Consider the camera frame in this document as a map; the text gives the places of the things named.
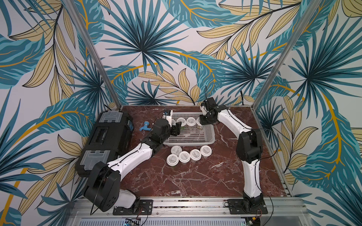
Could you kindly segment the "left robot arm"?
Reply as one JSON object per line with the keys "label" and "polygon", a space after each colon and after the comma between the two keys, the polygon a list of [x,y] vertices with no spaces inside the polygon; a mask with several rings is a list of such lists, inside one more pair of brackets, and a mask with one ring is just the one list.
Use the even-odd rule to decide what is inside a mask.
{"label": "left robot arm", "polygon": [[133,150],[111,162],[95,164],[84,186],[83,196],[102,212],[112,207],[138,208],[140,198],[129,190],[122,190],[121,181],[134,168],[157,154],[170,136],[180,135],[181,127],[181,122],[173,125],[168,119],[156,120],[150,133]]}

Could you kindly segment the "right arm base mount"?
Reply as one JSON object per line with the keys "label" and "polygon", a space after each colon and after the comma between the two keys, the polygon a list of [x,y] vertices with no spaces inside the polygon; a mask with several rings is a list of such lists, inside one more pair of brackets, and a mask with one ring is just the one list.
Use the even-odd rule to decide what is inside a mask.
{"label": "right arm base mount", "polygon": [[229,209],[231,215],[247,214],[259,216],[268,214],[263,195],[254,198],[244,195],[242,199],[228,199],[224,206]]}

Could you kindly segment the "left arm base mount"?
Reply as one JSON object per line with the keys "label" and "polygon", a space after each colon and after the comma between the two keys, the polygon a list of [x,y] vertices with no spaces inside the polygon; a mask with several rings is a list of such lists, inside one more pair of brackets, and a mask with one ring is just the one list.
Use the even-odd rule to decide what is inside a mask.
{"label": "left arm base mount", "polygon": [[153,209],[153,200],[138,200],[135,204],[132,205],[131,208],[124,207],[114,207],[113,215],[114,216],[136,216],[136,215],[151,215]]}

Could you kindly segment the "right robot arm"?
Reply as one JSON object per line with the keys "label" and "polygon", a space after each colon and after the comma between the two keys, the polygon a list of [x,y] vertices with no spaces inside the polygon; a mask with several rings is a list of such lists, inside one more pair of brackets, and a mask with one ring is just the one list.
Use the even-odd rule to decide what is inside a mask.
{"label": "right robot arm", "polygon": [[247,212],[260,208],[264,197],[260,188],[259,166],[263,152],[261,131],[243,123],[228,107],[218,105],[213,98],[205,100],[200,109],[200,123],[209,125],[222,123],[238,138],[236,154],[244,170],[243,208]]}

